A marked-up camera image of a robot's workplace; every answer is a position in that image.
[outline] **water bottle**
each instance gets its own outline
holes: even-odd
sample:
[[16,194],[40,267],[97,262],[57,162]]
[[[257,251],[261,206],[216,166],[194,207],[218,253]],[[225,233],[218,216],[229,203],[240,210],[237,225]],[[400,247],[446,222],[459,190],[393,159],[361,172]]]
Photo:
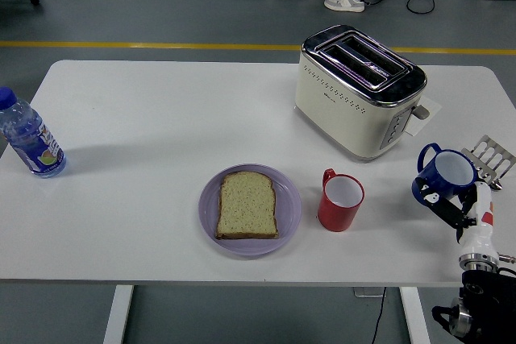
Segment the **water bottle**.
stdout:
[[52,177],[65,167],[65,153],[38,112],[5,86],[0,87],[0,132],[34,175]]

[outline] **white toaster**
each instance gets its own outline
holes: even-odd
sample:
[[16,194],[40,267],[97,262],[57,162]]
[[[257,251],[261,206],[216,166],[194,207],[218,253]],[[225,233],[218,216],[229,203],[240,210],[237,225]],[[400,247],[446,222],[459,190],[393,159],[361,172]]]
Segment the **white toaster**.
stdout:
[[399,141],[427,85],[418,66],[349,26],[312,35],[300,57],[296,106],[360,160]]

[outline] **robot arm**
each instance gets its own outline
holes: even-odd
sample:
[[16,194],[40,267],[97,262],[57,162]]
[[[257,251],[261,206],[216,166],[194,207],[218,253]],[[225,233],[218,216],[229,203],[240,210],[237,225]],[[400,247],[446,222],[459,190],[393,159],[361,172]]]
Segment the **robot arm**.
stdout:
[[[458,196],[459,209],[432,192],[424,180],[417,183],[425,205],[457,230],[459,264],[464,269],[459,297],[449,308],[435,306],[432,317],[466,344],[515,342],[516,271],[499,268],[499,263],[514,263],[516,258],[499,255],[493,246],[491,189],[479,179]],[[503,275],[504,271],[512,276]]]

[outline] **toaster lever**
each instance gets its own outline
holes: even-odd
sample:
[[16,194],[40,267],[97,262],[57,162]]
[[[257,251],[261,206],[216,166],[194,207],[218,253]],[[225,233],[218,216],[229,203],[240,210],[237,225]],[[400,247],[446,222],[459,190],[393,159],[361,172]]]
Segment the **toaster lever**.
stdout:
[[426,120],[430,116],[430,112],[423,105],[418,105],[412,110],[412,114],[420,120]]

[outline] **bread slice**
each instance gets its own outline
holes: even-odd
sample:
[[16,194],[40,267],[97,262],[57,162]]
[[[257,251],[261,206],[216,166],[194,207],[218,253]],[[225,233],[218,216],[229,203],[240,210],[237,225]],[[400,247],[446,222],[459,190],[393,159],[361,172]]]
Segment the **bread slice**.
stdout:
[[233,172],[224,176],[218,199],[217,239],[275,239],[273,181],[258,172]]

